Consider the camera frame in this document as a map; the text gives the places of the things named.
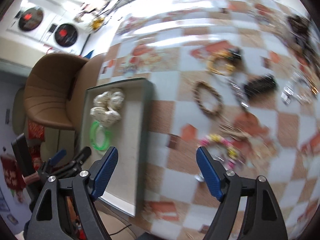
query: picture on wall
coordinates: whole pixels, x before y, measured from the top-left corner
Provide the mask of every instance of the picture on wall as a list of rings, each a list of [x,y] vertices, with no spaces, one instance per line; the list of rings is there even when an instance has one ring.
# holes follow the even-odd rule
[[[12,214],[7,215],[7,219],[9,219],[12,224],[18,225],[18,220],[16,220]]]
[[[10,211],[10,209],[4,199],[0,199],[0,212],[1,211],[7,211],[7,212]]]

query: clamp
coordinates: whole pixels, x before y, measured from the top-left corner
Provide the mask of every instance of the clamp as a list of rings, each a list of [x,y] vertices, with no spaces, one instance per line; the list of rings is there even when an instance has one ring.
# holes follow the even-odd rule
[[[211,195],[220,201],[204,240],[229,239],[242,196],[247,196],[247,205],[238,239],[288,239],[281,210],[264,176],[248,179],[226,171],[205,147],[198,148],[196,160]]]
[[[91,155],[90,147],[84,147],[68,164],[55,169],[54,167],[67,154],[66,150],[62,149],[52,158],[49,158],[47,162],[42,162],[41,166],[36,171],[32,164],[25,135],[23,133],[19,135],[11,145],[18,166],[23,175],[23,179],[27,184],[26,188],[31,198],[31,203],[29,205],[31,212],[33,211],[44,184],[50,176],[55,176],[58,179],[76,176],[82,171],[81,165]]]
[[[68,212],[67,196],[72,196],[76,213],[88,240],[111,240],[93,204],[102,196],[118,162],[118,151],[110,147],[101,160],[75,177],[50,176],[32,212],[26,240],[73,240],[75,231]]]

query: wooden bead bracelet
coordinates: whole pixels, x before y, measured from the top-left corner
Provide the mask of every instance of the wooden bead bracelet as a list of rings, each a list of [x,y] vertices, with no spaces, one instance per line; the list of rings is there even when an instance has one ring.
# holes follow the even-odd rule
[[[207,89],[218,101],[218,106],[216,107],[215,110],[208,110],[207,108],[204,107],[201,99],[200,99],[200,92],[199,89],[203,88],[203,89]],[[221,99],[220,94],[213,89],[211,86],[209,86],[208,83],[204,82],[204,81],[198,81],[196,82],[196,87],[193,90],[194,92],[194,99],[197,102],[199,108],[207,115],[211,116],[211,117],[216,117],[218,115],[220,115],[222,109],[223,109],[223,101]]]

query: checkered tablecloth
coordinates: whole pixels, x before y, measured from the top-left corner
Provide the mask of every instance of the checkered tablecloth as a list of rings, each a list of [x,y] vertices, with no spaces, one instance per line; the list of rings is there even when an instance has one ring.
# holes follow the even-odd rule
[[[195,81],[206,81],[222,96],[225,117],[232,120],[241,112],[230,87],[208,74],[206,63],[192,55],[195,49],[218,41],[242,50],[243,68],[234,75],[239,84],[263,74],[273,74],[278,84],[276,92],[250,102],[250,112],[277,141],[278,153],[260,167],[243,167],[239,175],[267,177],[289,238],[302,232],[319,204],[320,155],[306,161],[299,149],[317,132],[320,103],[315,100],[306,106],[293,101],[286,106],[282,102],[282,88],[291,74],[286,69],[299,68],[300,63],[268,32],[267,25],[248,14],[256,4],[279,17],[298,14],[274,0],[148,0],[124,17],[106,53],[98,85],[146,77],[155,86],[146,206],[130,222],[161,238],[202,239],[219,206],[205,183],[195,179],[198,140],[216,132],[219,121],[206,117],[192,94]],[[311,33],[319,52],[319,38]],[[245,204],[241,198],[230,239],[237,238]]]

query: brown leather armchair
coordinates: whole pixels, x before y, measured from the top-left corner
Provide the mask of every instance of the brown leather armchair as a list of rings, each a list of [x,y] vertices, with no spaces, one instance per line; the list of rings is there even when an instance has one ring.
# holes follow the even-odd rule
[[[65,53],[42,57],[25,86],[28,118],[46,127],[80,131],[85,90],[97,82],[104,54],[90,60]]]

